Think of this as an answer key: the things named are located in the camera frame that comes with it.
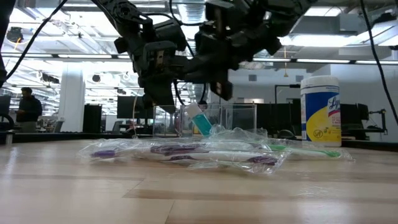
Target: plastic packaging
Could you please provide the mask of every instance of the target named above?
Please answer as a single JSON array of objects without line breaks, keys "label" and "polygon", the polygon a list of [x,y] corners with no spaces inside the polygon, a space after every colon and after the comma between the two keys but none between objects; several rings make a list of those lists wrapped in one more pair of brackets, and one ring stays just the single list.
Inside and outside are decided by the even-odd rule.
[{"label": "plastic packaging", "polygon": [[188,139],[102,140],[80,151],[83,157],[141,158],[189,165],[191,169],[231,167],[255,174],[273,173],[290,154],[246,142],[188,142]]},{"label": "plastic packaging", "polygon": [[203,136],[209,136],[211,123],[196,103],[187,106],[187,113]]},{"label": "plastic packaging", "polygon": [[338,79],[317,76],[301,82],[302,139],[328,147],[341,146]]},{"label": "plastic packaging", "polygon": [[263,130],[255,133],[240,128],[225,130],[222,126],[214,126],[208,141],[241,141],[249,144],[259,144],[274,152],[291,152],[289,160],[328,159],[353,161],[353,158],[342,148],[324,147],[322,143],[308,141],[293,141],[287,139],[272,139]]}]

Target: desk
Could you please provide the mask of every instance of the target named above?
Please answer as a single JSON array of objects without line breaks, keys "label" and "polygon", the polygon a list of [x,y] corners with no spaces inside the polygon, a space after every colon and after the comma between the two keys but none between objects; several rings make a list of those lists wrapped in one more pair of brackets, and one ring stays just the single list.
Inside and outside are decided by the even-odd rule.
[{"label": "desk", "polygon": [[0,147],[2,223],[398,223],[398,154],[286,161],[272,176],[88,162],[92,141]]}]

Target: table surface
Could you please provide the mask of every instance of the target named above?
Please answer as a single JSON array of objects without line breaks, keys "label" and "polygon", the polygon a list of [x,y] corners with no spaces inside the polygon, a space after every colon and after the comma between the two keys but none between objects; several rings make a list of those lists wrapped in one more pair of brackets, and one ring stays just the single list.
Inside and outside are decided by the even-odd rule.
[{"label": "table surface", "polygon": [[285,161],[271,176],[89,162],[92,141],[0,147],[0,223],[398,223],[398,154]]}]

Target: ceiling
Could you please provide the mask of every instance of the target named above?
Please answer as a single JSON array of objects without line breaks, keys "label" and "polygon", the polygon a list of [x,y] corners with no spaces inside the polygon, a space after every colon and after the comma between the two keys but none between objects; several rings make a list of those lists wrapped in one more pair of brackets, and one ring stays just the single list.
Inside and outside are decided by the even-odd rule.
[{"label": "ceiling", "polygon": [[[8,40],[4,41],[2,53],[22,52],[32,34],[38,28],[44,18],[46,18],[57,6],[57,2],[51,1],[28,1],[20,0],[20,6],[16,7],[10,18],[11,27],[21,27],[24,39],[21,44],[15,44]],[[142,12],[162,12],[169,13],[167,1],[131,1]],[[377,17],[383,12],[394,8],[394,1],[371,0],[366,1],[369,14]],[[205,20],[204,1],[201,0],[174,0],[173,12],[177,18],[185,23],[202,22]],[[281,38],[285,45],[274,57],[287,58],[317,58],[317,59],[372,59],[369,49],[369,36],[363,27],[363,18],[358,15],[358,1],[326,1],[320,0],[303,17],[297,27],[288,37]],[[151,16],[154,24],[167,20],[164,16]],[[189,44],[195,50],[193,41],[198,27],[183,27],[183,31]],[[398,27],[395,24],[381,24],[373,29],[375,41],[378,45],[377,52],[381,58],[390,56],[391,51],[383,43],[398,44],[398,39],[394,40]],[[62,8],[62,11],[53,16],[41,31],[38,38],[29,50],[30,54],[102,54],[117,55],[113,41],[118,37],[118,33],[109,23],[107,18],[90,0],[69,0]],[[271,57],[267,52],[258,53],[256,58]],[[10,70],[16,63],[16,58],[4,57],[7,70]],[[49,103],[56,108],[59,99],[60,85],[49,84],[41,80],[43,73],[51,75],[62,81],[63,59],[52,60],[40,57],[30,57],[25,59],[18,71],[8,81],[8,90],[15,94],[19,92],[21,85],[35,87],[36,94],[47,97]],[[96,60],[90,56],[84,62],[84,74],[86,75],[86,102],[101,103],[106,113],[115,113],[116,102],[114,97],[119,93],[114,87],[126,91],[127,95],[136,94],[139,89],[137,75],[132,71],[132,64],[128,59],[124,60]],[[243,63],[243,68],[248,69],[274,69],[303,71],[308,74],[322,65],[313,63],[267,63],[251,62]],[[244,70],[231,74],[231,81],[235,84],[246,82],[245,78],[240,78],[237,74],[242,74]],[[96,83],[92,80],[92,75],[100,75],[101,82]],[[181,94],[185,102],[197,100],[201,96],[203,87],[189,83],[179,83]]]}]

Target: wood grain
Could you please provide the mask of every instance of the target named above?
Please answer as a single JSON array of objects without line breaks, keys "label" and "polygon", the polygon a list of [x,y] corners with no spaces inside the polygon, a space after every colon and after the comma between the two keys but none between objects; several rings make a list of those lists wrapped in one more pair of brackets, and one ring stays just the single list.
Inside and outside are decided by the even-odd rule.
[{"label": "wood grain", "polygon": [[91,141],[0,147],[0,224],[398,223],[398,154],[285,161],[265,177],[143,160],[91,162]]}]

